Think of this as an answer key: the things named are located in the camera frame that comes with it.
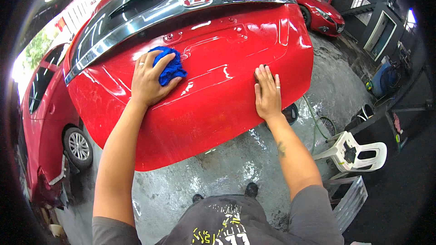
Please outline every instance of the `green hose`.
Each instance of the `green hose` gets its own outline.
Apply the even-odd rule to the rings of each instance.
[[[320,131],[321,135],[322,135],[325,139],[329,139],[329,138],[330,138],[330,137],[325,136],[324,133],[321,131],[321,128],[318,126],[318,121],[319,121],[320,119],[322,119],[322,118],[327,119],[328,121],[330,121],[330,123],[333,125],[334,135],[336,135],[336,127],[335,127],[335,125],[333,124],[333,121],[331,121],[329,117],[326,117],[326,116],[320,116],[318,119],[315,119],[315,115],[313,114],[312,107],[310,106],[309,101],[307,100],[306,95],[302,95],[302,96],[304,97],[304,100],[306,101],[306,104],[307,104],[307,106],[309,107],[310,114],[312,115],[312,118],[313,118],[313,120],[315,121],[315,130],[313,131],[313,145],[312,145],[312,150],[310,151],[310,154],[313,154],[313,150],[315,149],[316,131],[317,131],[317,128],[318,128],[318,130]]]

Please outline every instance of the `red hatchback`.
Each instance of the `red hatchback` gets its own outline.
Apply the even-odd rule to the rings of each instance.
[[[313,47],[296,0],[102,0],[65,56],[65,82],[103,147],[131,97],[135,60],[157,46],[181,54],[188,76],[149,108],[136,170],[207,151],[263,120],[253,72],[280,74],[282,106],[310,86]]]
[[[21,103],[20,156],[30,201],[40,206],[62,206],[59,197],[68,161],[78,169],[92,163],[91,145],[78,128],[79,114],[64,82],[62,64],[68,46],[46,53]]]
[[[337,37],[344,30],[341,14],[324,0],[297,0],[308,28]]]

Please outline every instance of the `car headlight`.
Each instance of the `car headlight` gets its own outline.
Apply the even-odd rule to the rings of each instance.
[[[323,16],[324,19],[328,20],[331,23],[334,23],[334,21],[330,18],[329,15],[327,15],[327,13],[325,13],[324,11],[322,11],[321,9],[315,7],[316,10],[321,14],[321,16]]]

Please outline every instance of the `blue microfiber towel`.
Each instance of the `blue microfiber towel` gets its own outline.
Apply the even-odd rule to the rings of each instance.
[[[173,78],[176,78],[176,77],[185,78],[186,77],[186,75],[188,73],[185,70],[183,70],[183,68],[182,68],[182,63],[180,63],[179,51],[177,51],[173,48],[169,48],[169,47],[157,46],[156,48],[151,49],[149,52],[155,51],[155,50],[161,50],[162,52],[154,59],[153,67],[156,65],[156,63],[161,58],[165,57],[166,55],[171,54],[171,53],[176,54],[176,56],[173,58],[172,61],[170,61],[168,63],[166,68],[161,73],[161,76],[159,77],[159,84],[161,84],[161,86],[166,86],[170,82],[170,80]]]

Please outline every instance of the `shoe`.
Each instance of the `shoe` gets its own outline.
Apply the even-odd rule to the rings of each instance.
[[[194,203],[196,203],[197,201],[200,201],[200,200],[202,200],[202,199],[204,199],[202,195],[200,195],[200,194],[195,194],[195,195],[192,197],[192,203],[194,204]]]
[[[259,188],[257,187],[257,184],[250,182],[245,189],[244,195],[256,198],[258,190]]]

